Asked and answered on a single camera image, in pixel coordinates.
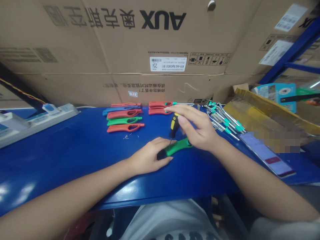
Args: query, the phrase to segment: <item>phone screen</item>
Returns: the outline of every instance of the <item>phone screen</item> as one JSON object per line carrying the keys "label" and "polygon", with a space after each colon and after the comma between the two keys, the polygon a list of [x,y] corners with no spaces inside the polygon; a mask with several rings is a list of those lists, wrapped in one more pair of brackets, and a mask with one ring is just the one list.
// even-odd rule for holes
{"label": "phone screen", "polygon": [[295,173],[287,163],[250,133],[239,134],[239,137],[274,174],[279,177],[287,177]]}

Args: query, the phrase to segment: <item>yellow and black screwdriver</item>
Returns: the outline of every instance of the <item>yellow and black screwdriver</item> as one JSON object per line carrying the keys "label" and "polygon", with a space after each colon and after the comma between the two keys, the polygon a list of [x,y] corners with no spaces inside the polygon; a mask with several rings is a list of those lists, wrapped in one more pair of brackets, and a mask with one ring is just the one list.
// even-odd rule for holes
{"label": "yellow and black screwdriver", "polygon": [[170,124],[171,131],[170,131],[170,134],[169,134],[169,138],[170,138],[169,146],[171,145],[172,139],[176,137],[177,130],[180,127],[180,124],[178,122],[178,116],[179,116],[178,113],[174,113],[173,117],[172,117],[172,120],[171,120],[171,124]]}

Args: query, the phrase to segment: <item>red tool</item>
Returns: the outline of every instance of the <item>red tool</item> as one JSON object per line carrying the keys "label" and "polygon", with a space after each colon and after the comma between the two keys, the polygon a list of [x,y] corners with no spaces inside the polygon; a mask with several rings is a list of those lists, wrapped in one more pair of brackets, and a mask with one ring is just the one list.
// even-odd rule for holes
{"label": "red tool", "polygon": [[129,118],[135,117],[139,113],[142,113],[142,109],[132,109],[127,111],[118,111],[118,112],[109,112],[107,115],[107,119],[114,119],[114,118]]}
{"label": "red tool", "polygon": [[139,106],[139,107],[141,107],[141,103],[119,103],[119,104],[111,104],[111,107],[126,107],[126,106]]}
{"label": "red tool", "polygon": [[140,127],[144,127],[144,123],[133,123],[133,124],[121,124],[121,125],[112,125],[109,126],[107,132],[119,132],[119,131],[126,131],[126,132],[133,132],[138,130]]}
{"label": "red tool", "polygon": [[149,102],[149,108],[155,107],[170,107],[173,105],[173,102]]}
{"label": "red tool", "polygon": [[155,115],[155,114],[164,114],[169,115],[172,112],[165,112],[164,108],[149,108],[149,115]]}

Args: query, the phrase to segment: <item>hand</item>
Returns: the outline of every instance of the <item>hand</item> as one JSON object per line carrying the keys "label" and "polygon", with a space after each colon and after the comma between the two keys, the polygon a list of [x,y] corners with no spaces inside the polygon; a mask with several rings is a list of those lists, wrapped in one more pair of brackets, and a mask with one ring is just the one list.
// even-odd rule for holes
{"label": "hand", "polygon": [[126,161],[134,171],[135,175],[154,172],[167,165],[173,157],[157,160],[157,154],[169,146],[170,140],[158,137],[148,142],[143,148],[133,154]]}
{"label": "hand", "polygon": [[[180,116],[178,116],[180,127],[187,134],[193,146],[211,151],[215,143],[221,140],[221,137],[214,130],[206,113],[184,104],[166,107],[165,111],[180,114]],[[198,129],[194,129],[189,121],[193,122]]]}

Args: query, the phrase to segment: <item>blue plastic handle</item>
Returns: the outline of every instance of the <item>blue plastic handle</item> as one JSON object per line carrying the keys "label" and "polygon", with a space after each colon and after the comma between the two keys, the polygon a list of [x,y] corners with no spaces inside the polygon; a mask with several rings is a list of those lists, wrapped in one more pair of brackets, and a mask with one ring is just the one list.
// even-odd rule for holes
{"label": "blue plastic handle", "polygon": [[126,107],[106,108],[106,110],[104,110],[102,112],[102,115],[104,117],[106,117],[109,112],[127,111],[127,110],[138,109],[138,108],[139,108],[139,106],[126,106]]}

